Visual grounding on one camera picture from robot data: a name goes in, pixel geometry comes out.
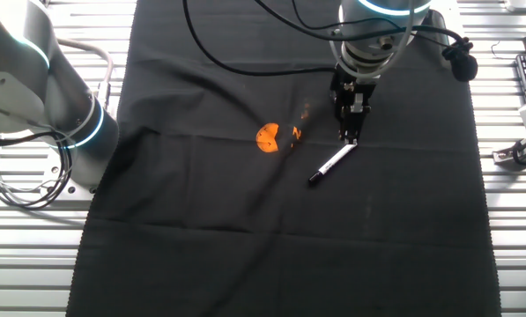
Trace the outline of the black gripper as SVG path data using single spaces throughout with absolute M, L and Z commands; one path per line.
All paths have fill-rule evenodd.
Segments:
M 330 83 L 330 96 L 339 121 L 339 139 L 356 144 L 368 113 L 369 100 L 376 88 L 375 79 L 357 79 L 340 65 Z

